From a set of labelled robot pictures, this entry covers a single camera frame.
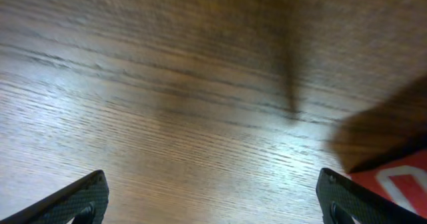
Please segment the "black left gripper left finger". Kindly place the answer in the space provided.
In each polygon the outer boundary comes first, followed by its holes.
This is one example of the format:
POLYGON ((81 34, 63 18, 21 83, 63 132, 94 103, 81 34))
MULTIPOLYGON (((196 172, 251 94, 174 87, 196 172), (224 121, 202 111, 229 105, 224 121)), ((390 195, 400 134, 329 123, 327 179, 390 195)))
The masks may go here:
POLYGON ((108 203, 109 187, 105 173, 96 170, 1 222, 102 224, 108 203))

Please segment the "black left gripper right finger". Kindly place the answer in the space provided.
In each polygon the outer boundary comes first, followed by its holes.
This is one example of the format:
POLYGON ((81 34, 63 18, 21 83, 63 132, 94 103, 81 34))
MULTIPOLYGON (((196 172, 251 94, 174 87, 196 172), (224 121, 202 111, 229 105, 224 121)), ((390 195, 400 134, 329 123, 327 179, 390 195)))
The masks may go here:
POLYGON ((316 195, 325 224, 426 224, 425 218, 328 168, 320 170, 316 195))

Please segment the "orange red t-shirt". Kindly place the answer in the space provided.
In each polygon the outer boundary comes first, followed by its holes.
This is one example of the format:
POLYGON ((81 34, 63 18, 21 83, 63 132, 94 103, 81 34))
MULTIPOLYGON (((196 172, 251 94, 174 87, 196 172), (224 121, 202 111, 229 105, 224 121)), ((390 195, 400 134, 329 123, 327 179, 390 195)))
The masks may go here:
POLYGON ((426 217, 426 150, 349 175, 357 184, 426 217))

